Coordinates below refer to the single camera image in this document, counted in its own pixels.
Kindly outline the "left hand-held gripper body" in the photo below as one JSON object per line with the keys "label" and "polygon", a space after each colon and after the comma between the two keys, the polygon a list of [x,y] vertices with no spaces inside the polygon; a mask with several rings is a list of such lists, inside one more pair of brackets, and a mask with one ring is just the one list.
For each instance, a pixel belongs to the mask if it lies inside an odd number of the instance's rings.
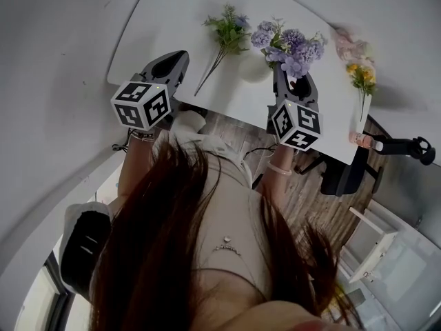
{"label": "left hand-held gripper body", "polygon": [[140,73],[124,81],[111,105],[119,123],[135,130],[169,130],[180,101],[174,97],[189,66],[189,54],[179,50],[149,62]]}

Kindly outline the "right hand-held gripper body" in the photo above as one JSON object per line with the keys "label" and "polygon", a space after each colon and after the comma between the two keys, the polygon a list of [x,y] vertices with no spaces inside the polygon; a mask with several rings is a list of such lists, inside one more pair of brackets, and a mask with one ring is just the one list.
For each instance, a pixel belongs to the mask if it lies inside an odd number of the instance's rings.
{"label": "right hand-held gripper body", "polygon": [[273,71],[275,104],[268,106],[268,134],[278,142],[306,151],[323,136],[322,115],[318,108],[318,91],[309,74],[290,81],[280,66]]}

